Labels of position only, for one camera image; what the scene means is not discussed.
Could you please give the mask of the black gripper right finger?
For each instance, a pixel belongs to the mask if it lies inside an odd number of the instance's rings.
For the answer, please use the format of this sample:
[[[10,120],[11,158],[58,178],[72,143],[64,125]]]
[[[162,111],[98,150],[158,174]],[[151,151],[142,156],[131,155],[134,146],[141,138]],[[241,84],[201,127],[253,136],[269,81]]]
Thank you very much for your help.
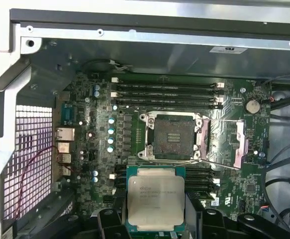
[[[290,232],[255,214],[231,220],[220,211],[205,208],[191,194],[185,197],[185,222],[194,239],[290,239]]]

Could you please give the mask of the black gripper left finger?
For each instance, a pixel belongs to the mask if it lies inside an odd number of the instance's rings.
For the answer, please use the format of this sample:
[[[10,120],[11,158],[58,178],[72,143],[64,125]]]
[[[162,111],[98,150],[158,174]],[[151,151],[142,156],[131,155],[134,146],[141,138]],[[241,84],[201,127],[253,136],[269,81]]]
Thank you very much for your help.
[[[87,218],[65,214],[44,227],[20,233],[19,239],[125,239],[126,199],[115,199],[112,208]]]

